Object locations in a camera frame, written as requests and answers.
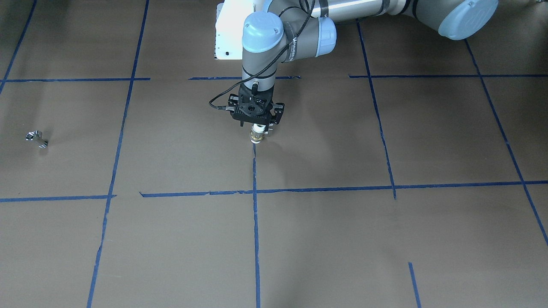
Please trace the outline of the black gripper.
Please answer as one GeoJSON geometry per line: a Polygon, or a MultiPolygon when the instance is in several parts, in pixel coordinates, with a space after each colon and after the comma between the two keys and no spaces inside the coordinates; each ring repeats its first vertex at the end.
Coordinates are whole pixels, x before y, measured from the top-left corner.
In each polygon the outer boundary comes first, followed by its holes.
{"type": "Polygon", "coordinates": [[[238,102],[239,125],[243,127],[245,122],[262,125],[278,124],[281,121],[284,109],[284,103],[277,104],[267,101],[238,102]]]}

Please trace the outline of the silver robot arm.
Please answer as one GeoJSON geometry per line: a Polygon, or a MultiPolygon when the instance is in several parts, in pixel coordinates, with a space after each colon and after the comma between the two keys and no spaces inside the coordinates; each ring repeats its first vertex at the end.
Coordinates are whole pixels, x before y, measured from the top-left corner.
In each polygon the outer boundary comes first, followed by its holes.
{"type": "Polygon", "coordinates": [[[466,39],[491,19],[497,0],[267,0],[243,25],[241,82],[226,109],[240,123],[278,124],[273,101],[277,67],[329,54],[335,24],[368,16],[408,15],[452,40],[466,39]]]}

